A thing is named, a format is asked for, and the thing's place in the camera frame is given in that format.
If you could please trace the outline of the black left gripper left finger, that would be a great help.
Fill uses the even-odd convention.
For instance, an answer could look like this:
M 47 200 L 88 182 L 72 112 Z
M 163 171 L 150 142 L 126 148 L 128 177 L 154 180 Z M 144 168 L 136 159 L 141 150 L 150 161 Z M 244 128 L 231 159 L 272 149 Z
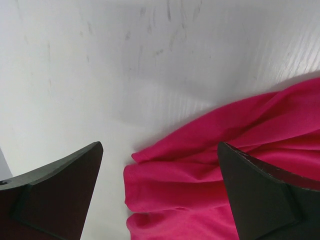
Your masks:
M 79 240 L 98 178 L 101 142 L 0 182 L 2 240 Z

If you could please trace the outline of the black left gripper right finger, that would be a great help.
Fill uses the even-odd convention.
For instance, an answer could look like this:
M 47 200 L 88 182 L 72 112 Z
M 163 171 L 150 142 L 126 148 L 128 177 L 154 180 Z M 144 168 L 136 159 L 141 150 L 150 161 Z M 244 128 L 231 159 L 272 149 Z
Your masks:
M 220 142 L 218 162 L 241 240 L 318 240 L 320 183 Z

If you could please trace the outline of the pink t shirt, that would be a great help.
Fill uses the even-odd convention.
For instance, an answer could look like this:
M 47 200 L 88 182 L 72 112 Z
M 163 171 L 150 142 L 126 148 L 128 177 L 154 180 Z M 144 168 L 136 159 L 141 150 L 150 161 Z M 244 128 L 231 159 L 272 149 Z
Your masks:
M 220 142 L 319 180 L 320 80 L 227 104 L 134 153 L 123 172 L 131 239 L 238 239 L 218 163 Z

